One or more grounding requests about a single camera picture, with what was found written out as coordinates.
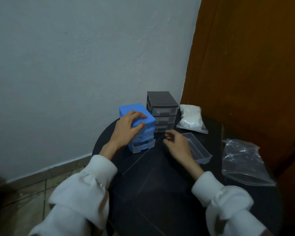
shirt cuff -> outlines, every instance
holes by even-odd
[[[193,185],[191,192],[207,207],[213,197],[224,187],[210,171],[206,171]]]
[[[117,167],[106,157],[94,155],[81,172],[94,176],[107,189],[117,171]]]

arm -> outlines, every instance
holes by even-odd
[[[210,172],[204,172],[192,158],[188,139],[175,130],[165,133],[165,145],[172,156],[196,181],[192,193],[207,207],[206,222],[211,236],[271,235],[250,212],[254,201],[247,191],[236,186],[224,186]]]
[[[146,118],[142,113],[131,111],[117,121],[110,141],[99,155],[94,155],[80,173],[70,176],[53,191],[48,201],[53,206],[51,212],[29,235],[101,235],[109,213],[107,188],[117,173],[111,159],[144,127],[144,123],[131,127],[138,117]]]

blue plastic lid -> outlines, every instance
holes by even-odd
[[[120,106],[119,107],[119,116],[122,117],[132,110],[137,111],[137,112],[141,112],[147,116],[147,118],[135,119],[132,123],[132,127],[138,126],[141,122],[145,122],[145,124],[151,124],[151,123],[155,122],[155,118],[149,113],[149,111],[146,110],[146,108],[141,103]]]

white sleeve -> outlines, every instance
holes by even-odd
[[[109,213],[107,188],[116,173],[110,160],[94,155],[80,173],[53,191],[48,202],[55,206],[29,235],[89,236],[91,224],[103,230]]]
[[[224,186],[207,171],[194,184],[192,193],[205,212],[211,236],[259,236],[266,227],[250,212],[254,201],[248,192],[237,186]]]

baseboard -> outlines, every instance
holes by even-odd
[[[76,170],[80,167],[86,166],[90,162],[91,158],[91,153],[89,153],[73,160],[61,162],[51,167],[43,168],[33,172],[32,174],[27,174],[20,178],[12,179],[3,185],[0,185],[0,192],[11,193],[49,178],[67,173],[71,170]]]

